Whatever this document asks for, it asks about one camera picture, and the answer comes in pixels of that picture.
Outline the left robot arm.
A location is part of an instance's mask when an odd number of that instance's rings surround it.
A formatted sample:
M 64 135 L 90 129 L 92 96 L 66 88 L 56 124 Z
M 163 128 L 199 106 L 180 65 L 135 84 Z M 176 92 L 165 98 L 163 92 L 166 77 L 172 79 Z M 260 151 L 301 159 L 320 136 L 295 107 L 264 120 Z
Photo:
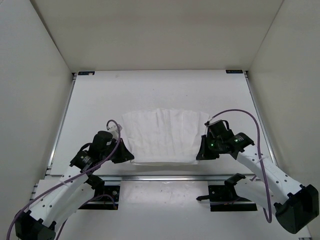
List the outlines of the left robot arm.
M 105 182 L 94 175 L 103 163 L 120 164 L 134 156 L 127 150 L 117 126 L 98 131 L 70 161 L 59 182 L 20 210 L 12 223 L 21 240 L 53 240 L 57 229 L 86 203 L 105 196 Z

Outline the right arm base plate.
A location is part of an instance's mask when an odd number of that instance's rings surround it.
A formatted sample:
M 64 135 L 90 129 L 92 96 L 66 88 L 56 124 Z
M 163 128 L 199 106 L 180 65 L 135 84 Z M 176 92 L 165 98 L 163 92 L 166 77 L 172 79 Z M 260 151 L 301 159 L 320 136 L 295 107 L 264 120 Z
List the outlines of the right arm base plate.
M 209 200 L 211 212 L 255 212 L 258 210 L 255 203 L 236 194 L 236 183 L 245 178 L 245 175 L 236 173 L 222 185 L 209 185 L 208 194 L 198 196 L 196 200 Z

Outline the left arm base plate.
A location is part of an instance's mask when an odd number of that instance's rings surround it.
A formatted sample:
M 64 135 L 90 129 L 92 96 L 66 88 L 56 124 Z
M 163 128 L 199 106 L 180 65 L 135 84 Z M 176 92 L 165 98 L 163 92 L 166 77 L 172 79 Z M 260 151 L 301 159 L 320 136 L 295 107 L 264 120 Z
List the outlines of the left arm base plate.
M 118 210 L 121 189 L 119 184 L 110 185 L 95 175 L 91 175 L 86 183 L 94 190 L 94 195 L 79 210 Z

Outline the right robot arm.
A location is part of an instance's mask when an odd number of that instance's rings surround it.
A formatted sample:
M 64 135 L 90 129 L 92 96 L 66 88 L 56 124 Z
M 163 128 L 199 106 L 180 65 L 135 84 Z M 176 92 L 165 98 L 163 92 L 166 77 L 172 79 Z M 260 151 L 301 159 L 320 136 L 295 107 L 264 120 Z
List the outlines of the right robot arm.
M 251 181 L 241 173 L 226 179 L 223 186 L 210 189 L 197 201 L 210 200 L 228 204 L 247 199 L 271 212 L 289 233 L 296 234 L 320 213 L 319 192 L 311 184 L 304 186 L 294 180 L 265 156 L 246 134 L 234 134 L 226 120 L 206 122 L 206 134 L 201 137 L 198 160 L 215 160 L 230 155 L 259 178 Z

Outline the white pleated skirt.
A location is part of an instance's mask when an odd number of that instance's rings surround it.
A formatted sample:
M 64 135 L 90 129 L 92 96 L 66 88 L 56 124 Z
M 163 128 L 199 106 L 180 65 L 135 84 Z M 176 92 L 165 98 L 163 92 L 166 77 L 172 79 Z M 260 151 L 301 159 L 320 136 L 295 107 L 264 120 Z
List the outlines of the white pleated skirt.
M 165 109 L 132 111 L 122 116 L 135 165 L 196 165 L 207 113 Z

